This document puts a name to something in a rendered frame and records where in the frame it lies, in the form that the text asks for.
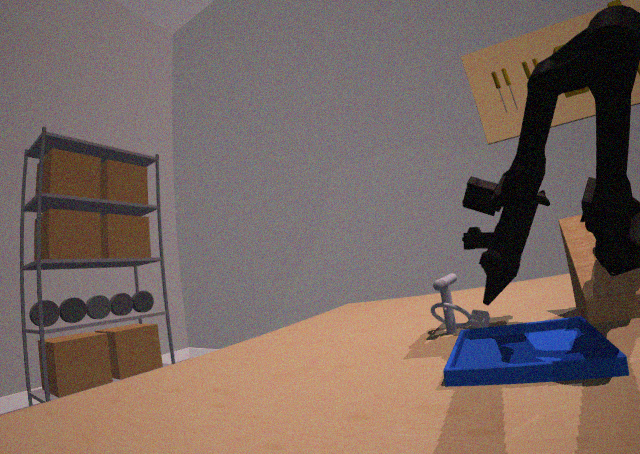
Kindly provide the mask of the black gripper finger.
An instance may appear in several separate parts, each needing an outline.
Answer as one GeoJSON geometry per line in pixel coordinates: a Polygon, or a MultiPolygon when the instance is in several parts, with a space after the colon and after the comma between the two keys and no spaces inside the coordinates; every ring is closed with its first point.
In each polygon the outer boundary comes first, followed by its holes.
{"type": "Polygon", "coordinates": [[[487,276],[483,304],[490,305],[515,277],[498,270],[496,271],[485,265],[481,265],[481,267],[485,270],[484,272],[487,276]]]}

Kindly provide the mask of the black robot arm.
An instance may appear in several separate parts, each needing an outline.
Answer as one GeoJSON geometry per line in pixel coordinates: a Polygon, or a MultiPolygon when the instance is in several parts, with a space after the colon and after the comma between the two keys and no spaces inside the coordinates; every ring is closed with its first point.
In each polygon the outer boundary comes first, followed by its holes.
{"type": "Polygon", "coordinates": [[[626,175],[631,93],[640,60],[640,13],[625,5],[604,8],[588,28],[549,58],[527,82],[517,154],[498,183],[470,177],[463,207],[531,227],[538,204],[545,145],[558,95],[588,87],[596,107],[596,178],[589,177],[582,218],[594,234],[594,254],[611,276],[640,268],[640,202],[626,175]],[[614,274],[612,274],[614,273],[614,274]]]}

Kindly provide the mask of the blue tray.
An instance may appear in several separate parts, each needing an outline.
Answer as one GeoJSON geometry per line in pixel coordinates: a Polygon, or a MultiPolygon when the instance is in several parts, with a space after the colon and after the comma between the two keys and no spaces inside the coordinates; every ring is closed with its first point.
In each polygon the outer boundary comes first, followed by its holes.
{"type": "Polygon", "coordinates": [[[582,316],[461,330],[445,386],[629,376],[627,356],[582,316]]]}

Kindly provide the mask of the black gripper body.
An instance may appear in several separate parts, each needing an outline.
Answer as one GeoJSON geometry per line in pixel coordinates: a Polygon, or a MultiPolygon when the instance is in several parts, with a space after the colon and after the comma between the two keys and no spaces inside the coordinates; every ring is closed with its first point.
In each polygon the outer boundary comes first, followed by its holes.
{"type": "Polygon", "coordinates": [[[500,219],[495,228],[499,231],[496,249],[483,252],[479,264],[516,277],[530,227],[500,219]]]}

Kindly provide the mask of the grey metal ring with small tab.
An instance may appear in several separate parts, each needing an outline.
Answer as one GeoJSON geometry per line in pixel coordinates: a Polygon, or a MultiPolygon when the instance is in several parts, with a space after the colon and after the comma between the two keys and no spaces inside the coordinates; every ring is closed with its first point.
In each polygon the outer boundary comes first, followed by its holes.
{"type": "Polygon", "coordinates": [[[473,310],[472,314],[468,313],[466,309],[462,309],[461,307],[457,306],[457,305],[453,305],[450,303],[444,303],[444,302],[439,302],[437,304],[434,304],[431,307],[431,314],[440,322],[445,324],[445,320],[440,317],[436,312],[435,309],[438,307],[444,307],[444,308],[452,308],[455,309],[456,311],[460,311],[461,313],[463,313],[465,316],[467,316],[467,318],[469,319],[468,322],[466,323],[457,323],[456,322],[456,327],[460,328],[460,327],[467,327],[469,325],[472,325],[473,327],[476,328],[485,328],[489,326],[489,321],[490,321],[490,315],[487,311],[482,311],[482,310],[473,310]]]}

